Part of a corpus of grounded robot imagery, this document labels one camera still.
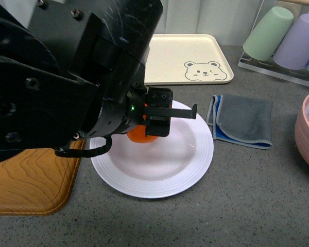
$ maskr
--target bear cartoon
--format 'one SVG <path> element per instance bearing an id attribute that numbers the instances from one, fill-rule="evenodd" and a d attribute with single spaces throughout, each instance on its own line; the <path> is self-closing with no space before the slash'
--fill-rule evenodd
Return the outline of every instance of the bear cartoon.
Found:
<path id="1" fill-rule="evenodd" d="M 223 81 L 228 77 L 218 62 L 186 62 L 184 66 L 187 68 L 185 77 L 190 81 Z"/>

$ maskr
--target blue cloth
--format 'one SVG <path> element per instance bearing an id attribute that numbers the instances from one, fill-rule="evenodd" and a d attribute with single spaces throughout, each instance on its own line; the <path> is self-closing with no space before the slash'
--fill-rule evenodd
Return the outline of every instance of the blue cloth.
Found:
<path id="1" fill-rule="evenodd" d="M 272 102 L 234 95 L 214 95 L 207 114 L 213 139 L 252 148 L 269 149 Z"/>

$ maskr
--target brown tray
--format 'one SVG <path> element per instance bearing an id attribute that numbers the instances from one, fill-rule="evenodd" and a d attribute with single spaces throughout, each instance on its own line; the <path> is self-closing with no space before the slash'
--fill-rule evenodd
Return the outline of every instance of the brown tray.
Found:
<path id="1" fill-rule="evenodd" d="M 83 149 L 85 141 L 71 148 Z M 29 149 L 0 163 L 0 215 L 45 216 L 68 201 L 80 158 L 61 158 L 53 149 Z"/>

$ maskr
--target white plate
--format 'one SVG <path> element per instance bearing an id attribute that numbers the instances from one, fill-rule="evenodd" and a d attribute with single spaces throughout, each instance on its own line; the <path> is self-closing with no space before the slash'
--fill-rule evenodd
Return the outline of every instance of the white plate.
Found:
<path id="1" fill-rule="evenodd" d="M 173 101 L 173 108 L 189 107 Z M 213 157 L 213 138 L 205 121 L 172 118 L 170 134 L 152 143 L 137 144 L 126 135 L 112 136 L 111 150 L 92 158 L 101 178 L 116 190 L 139 198 L 163 198 L 197 183 Z M 93 138 L 90 148 L 105 143 Z"/>

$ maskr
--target speckled countertop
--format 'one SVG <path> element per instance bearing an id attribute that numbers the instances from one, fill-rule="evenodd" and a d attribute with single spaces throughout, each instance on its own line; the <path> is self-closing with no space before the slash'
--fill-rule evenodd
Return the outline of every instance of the speckled countertop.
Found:
<path id="1" fill-rule="evenodd" d="M 309 88 L 237 67 L 241 47 L 222 50 L 226 85 L 171 86 L 174 100 L 205 118 L 216 94 L 273 101 L 273 147 L 214 142 L 205 176 L 176 196 L 126 196 L 83 159 L 70 200 L 47 217 L 0 217 L 0 246 L 309 246 L 309 166 L 294 125 Z"/>

